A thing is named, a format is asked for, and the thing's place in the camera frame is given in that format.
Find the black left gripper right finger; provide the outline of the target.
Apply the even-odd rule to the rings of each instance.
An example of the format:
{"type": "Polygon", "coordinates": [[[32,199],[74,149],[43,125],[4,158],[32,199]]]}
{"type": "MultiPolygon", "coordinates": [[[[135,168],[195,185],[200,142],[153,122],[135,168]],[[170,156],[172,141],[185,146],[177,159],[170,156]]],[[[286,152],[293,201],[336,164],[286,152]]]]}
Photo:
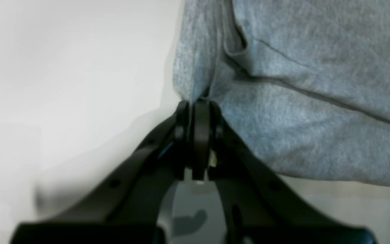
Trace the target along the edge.
{"type": "Polygon", "coordinates": [[[375,244],[365,227],[342,224],[299,197],[249,150],[218,105],[192,107],[192,179],[215,183],[228,244],[375,244]]]}

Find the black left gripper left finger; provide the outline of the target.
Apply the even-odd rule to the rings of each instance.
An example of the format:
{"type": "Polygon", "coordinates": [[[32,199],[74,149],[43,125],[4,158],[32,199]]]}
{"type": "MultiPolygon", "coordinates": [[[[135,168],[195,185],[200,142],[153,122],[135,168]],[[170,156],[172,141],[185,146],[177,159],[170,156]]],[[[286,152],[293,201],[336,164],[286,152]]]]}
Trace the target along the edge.
{"type": "Polygon", "coordinates": [[[184,177],[189,111],[180,102],[87,196],[53,217],[20,224],[11,243],[166,243],[157,219],[169,188],[184,177]]]}

